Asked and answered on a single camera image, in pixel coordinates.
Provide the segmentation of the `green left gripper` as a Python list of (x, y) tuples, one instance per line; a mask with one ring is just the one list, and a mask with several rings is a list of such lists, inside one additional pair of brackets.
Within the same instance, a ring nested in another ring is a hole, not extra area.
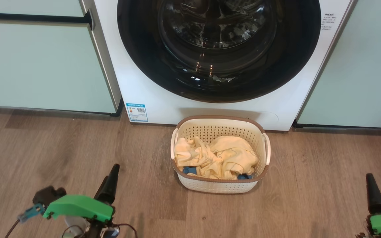
[(114, 164), (109, 175), (103, 179), (94, 199), (84, 195), (65, 195), (49, 203), (43, 217), (57, 219), (59, 216), (73, 216), (106, 222), (112, 219), (119, 164)]

